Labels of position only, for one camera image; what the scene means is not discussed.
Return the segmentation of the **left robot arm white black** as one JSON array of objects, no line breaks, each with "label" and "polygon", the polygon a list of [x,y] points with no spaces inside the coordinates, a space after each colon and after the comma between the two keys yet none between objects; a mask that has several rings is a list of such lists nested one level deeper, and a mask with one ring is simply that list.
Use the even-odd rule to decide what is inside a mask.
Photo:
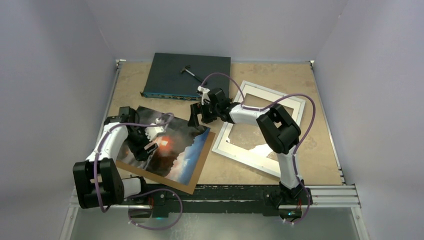
[{"label": "left robot arm white black", "polygon": [[123,144],[141,163],[147,163],[158,148],[154,139],[164,133],[165,121],[161,117],[145,124],[140,121],[135,109],[120,107],[118,115],[105,119],[93,152],[86,160],[74,164],[72,172],[81,208],[99,207],[105,212],[111,205],[119,205],[128,197],[138,205],[148,201],[149,191],[144,178],[123,179],[116,165]]}]

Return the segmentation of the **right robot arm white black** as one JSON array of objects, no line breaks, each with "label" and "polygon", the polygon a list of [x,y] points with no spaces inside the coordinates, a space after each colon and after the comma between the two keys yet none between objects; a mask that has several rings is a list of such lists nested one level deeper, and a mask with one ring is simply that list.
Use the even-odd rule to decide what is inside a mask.
[{"label": "right robot arm white black", "polygon": [[277,103],[264,110],[230,102],[220,88],[199,86],[199,103],[190,106],[189,127],[209,124],[221,119],[229,124],[247,124],[259,127],[266,144],[278,158],[280,167],[280,196],[288,204],[294,203],[304,193],[303,180],[293,160],[295,146],[300,142],[301,129],[285,108]]}]

